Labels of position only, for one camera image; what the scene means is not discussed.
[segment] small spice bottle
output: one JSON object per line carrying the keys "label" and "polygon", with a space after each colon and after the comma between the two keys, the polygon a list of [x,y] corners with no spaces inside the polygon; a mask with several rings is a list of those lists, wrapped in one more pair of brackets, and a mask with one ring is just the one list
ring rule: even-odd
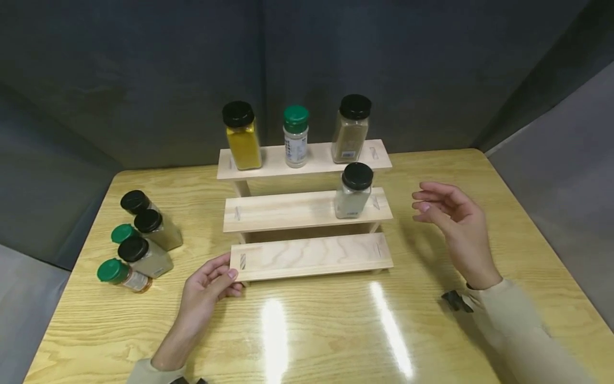
{"label": "small spice bottle", "polygon": [[119,244],[117,254],[137,272],[158,278],[173,269],[173,260],[156,243],[142,237],[129,237]]}
{"label": "small spice bottle", "polygon": [[97,276],[100,281],[124,286],[136,293],[146,292],[152,285],[151,277],[133,270],[132,267],[117,259],[103,262],[98,267]]}
{"label": "small spice bottle", "polygon": [[237,169],[243,171],[262,167],[260,141],[252,106],[245,101],[233,101],[222,109],[222,118]]}
{"label": "small spice bottle", "polygon": [[373,170],[363,163],[350,163],[341,174],[341,184],[335,194],[335,216],[355,219],[360,216],[371,195]]}
{"label": "small spice bottle", "polygon": [[122,197],[120,201],[120,205],[123,209],[125,209],[128,213],[132,215],[137,215],[144,210],[155,210],[160,211],[154,203],[149,200],[149,197],[141,190],[131,190],[127,194]]}
{"label": "small spice bottle", "polygon": [[286,164],[300,168],[307,162],[307,132],[309,111],[293,105],[284,111],[284,136],[286,139]]}
{"label": "small spice bottle", "polygon": [[335,163],[358,161],[369,130],[370,114],[371,100],[362,95],[348,95],[341,100],[330,147]]}
{"label": "small spice bottle", "polygon": [[166,215],[158,211],[145,210],[134,218],[134,226],[143,237],[153,240],[165,251],[184,243],[181,232]]}
{"label": "small spice bottle", "polygon": [[131,236],[140,237],[141,233],[130,224],[120,224],[115,227],[113,232],[111,232],[111,241],[116,244],[121,244],[122,241],[126,240],[128,237]]}

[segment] wooden table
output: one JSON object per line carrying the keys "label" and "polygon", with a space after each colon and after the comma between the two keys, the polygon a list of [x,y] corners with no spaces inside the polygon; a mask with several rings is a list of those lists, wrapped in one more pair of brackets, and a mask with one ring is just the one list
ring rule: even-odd
{"label": "wooden table", "polygon": [[[464,282],[440,233],[414,223],[411,195],[419,181],[456,184],[489,219],[502,274],[533,298],[553,337],[606,382],[614,377],[614,336],[484,155],[437,151],[391,155],[377,173],[393,221],[382,224],[395,267],[378,275],[348,273],[253,283],[241,299],[218,304],[209,332],[188,364],[189,378],[212,383],[416,382],[493,383],[493,369],[468,314],[454,316],[439,296]],[[251,181],[254,195],[330,190],[337,175]],[[181,228],[171,251],[175,269],[138,295],[102,284],[96,269],[116,255],[111,230],[130,222],[121,196],[142,189]],[[222,233],[230,183],[216,166],[125,171],[111,184],[66,290],[26,378],[27,384],[123,383],[151,356],[171,326],[184,280],[236,244]],[[334,229],[262,233],[284,240],[352,233]]]}

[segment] green plastic cap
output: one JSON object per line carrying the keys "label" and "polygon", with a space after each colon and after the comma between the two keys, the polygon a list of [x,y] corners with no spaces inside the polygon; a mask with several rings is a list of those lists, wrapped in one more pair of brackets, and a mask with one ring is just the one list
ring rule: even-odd
{"label": "green plastic cap", "polygon": [[122,224],[115,227],[113,232],[111,232],[111,241],[117,244],[121,244],[122,241],[126,240],[131,236],[141,236],[139,231],[134,229],[134,227],[130,224]]}
{"label": "green plastic cap", "polygon": [[284,111],[284,128],[290,133],[303,133],[307,129],[309,111],[300,105],[291,105]]}
{"label": "green plastic cap", "polygon": [[100,267],[98,267],[97,275],[100,281],[119,284],[126,280],[129,273],[130,268],[126,264],[117,259],[111,259],[103,262]]}

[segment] spice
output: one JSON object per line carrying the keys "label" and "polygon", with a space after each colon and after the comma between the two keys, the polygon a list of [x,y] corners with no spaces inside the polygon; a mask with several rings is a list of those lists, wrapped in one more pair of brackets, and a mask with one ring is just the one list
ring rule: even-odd
{"label": "spice", "polygon": [[123,209],[127,210],[128,213],[133,215],[137,215],[144,210],[160,211],[141,190],[131,190],[125,194],[120,201],[120,205]]}
{"label": "spice", "polygon": [[173,269],[173,261],[156,243],[142,237],[129,237],[119,244],[117,254],[135,271],[158,278]]}
{"label": "spice", "polygon": [[362,95],[348,95],[341,100],[330,147],[335,163],[358,161],[367,137],[370,114],[371,100]]}
{"label": "spice", "polygon": [[147,291],[152,285],[151,277],[133,270],[132,267],[117,259],[103,262],[98,267],[97,276],[100,281],[121,285],[137,293]]}
{"label": "spice", "polygon": [[226,137],[238,170],[262,167],[260,142],[252,106],[245,101],[233,101],[222,109]]}
{"label": "spice", "polygon": [[307,162],[307,132],[309,112],[300,105],[284,111],[284,136],[286,137],[286,164],[300,168]]}
{"label": "spice", "polygon": [[371,195],[373,170],[363,163],[350,163],[341,174],[341,184],[335,194],[335,216],[355,219],[360,216]]}
{"label": "spice", "polygon": [[143,234],[161,246],[165,251],[170,251],[184,243],[181,232],[173,222],[158,211],[145,210],[134,218],[134,226]]}
{"label": "spice", "polygon": [[141,234],[132,225],[121,224],[115,227],[113,232],[111,232],[111,241],[117,244],[121,244],[122,241],[126,240],[128,237],[131,237],[131,236],[140,237]]}

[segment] sleeve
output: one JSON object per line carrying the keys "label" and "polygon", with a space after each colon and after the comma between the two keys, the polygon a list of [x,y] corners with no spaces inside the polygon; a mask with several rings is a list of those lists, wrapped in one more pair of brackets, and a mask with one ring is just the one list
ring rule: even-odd
{"label": "sleeve", "polygon": [[151,359],[136,362],[126,384],[171,384],[183,377],[185,367],[169,372],[162,372],[152,367]]}
{"label": "sleeve", "polygon": [[463,300],[476,325],[499,352],[519,383],[594,383],[550,337],[532,302],[509,280],[484,291],[467,290]]}

